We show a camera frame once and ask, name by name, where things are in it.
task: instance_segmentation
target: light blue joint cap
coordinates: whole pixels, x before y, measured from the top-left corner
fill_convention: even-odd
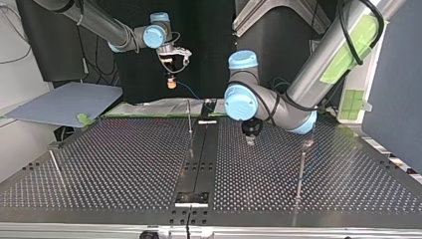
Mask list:
[[[143,32],[143,42],[149,48],[159,48],[165,43],[165,41],[165,31],[158,25],[151,25]]]
[[[255,95],[246,87],[232,85],[224,94],[226,114],[233,120],[249,120],[258,111]]]
[[[305,134],[313,129],[314,123],[316,121],[317,121],[317,112],[312,112],[311,115],[308,117],[307,121],[304,122],[304,124],[289,131],[295,132],[298,134]]]
[[[168,17],[168,14],[165,12],[159,12],[159,13],[152,13],[149,16],[150,22],[169,22],[170,18]]]
[[[121,52],[124,52],[124,51],[122,51],[122,50],[120,50],[120,49],[118,49],[115,45],[113,45],[112,43],[108,43],[108,46],[109,46],[109,48],[112,50],[112,51],[114,51],[114,52],[116,52],[116,53],[121,53]]]
[[[257,55],[253,51],[243,50],[233,53],[229,58],[230,70],[241,70],[258,66]]]

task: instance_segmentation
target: gray panel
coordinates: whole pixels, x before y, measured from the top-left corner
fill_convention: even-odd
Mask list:
[[[422,186],[327,119],[316,125],[296,206],[301,148],[308,139],[265,124],[248,146],[240,123],[221,119],[207,224],[422,227],[414,221],[422,219]]]
[[[154,223],[172,210],[190,146],[187,119],[102,120],[55,153],[61,170],[47,156],[3,184],[0,217],[18,210],[43,215],[36,221]]]
[[[422,1],[409,0],[388,24],[363,131],[422,172]]]
[[[121,89],[68,83],[23,104],[6,117],[72,127],[85,126],[78,114],[96,119],[121,96]]]

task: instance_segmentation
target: green tape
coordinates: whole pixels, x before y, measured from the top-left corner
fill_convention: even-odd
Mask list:
[[[357,120],[363,106],[364,91],[346,90],[341,104],[341,120]]]
[[[78,114],[77,116],[78,121],[83,125],[90,125],[91,123],[95,122],[93,119],[88,118],[85,114]]]
[[[377,32],[376,18],[364,15],[350,33],[351,41],[360,59],[364,59],[370,53],[369,46]],[[347,43],[344,43],[319,80],[327,84],[335,84],[347,70],[353,69],[356,65]]]

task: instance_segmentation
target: orange object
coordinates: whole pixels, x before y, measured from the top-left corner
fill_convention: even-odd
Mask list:
[[[167,87],[168,87],[168,89],[173,90],[173,89],[175,89],[175,88],[176,88],[176,86],[177,86],[177,84],[176,84],[175,82],[168,82],[168,83],[167,83]]]

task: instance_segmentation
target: perforated metal table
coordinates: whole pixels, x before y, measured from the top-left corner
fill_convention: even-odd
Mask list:
[[[319,118],[297,200],[309,135],[265,124],[250,146],[239,122],[216,120],[190,134],[188,119],[102,119],[0,184],[0,237],[213,228],[222,238],[401,229],[422,238],[422,186],[347,127]],[[205,206],[176,207],[180,193],[209,196]]]

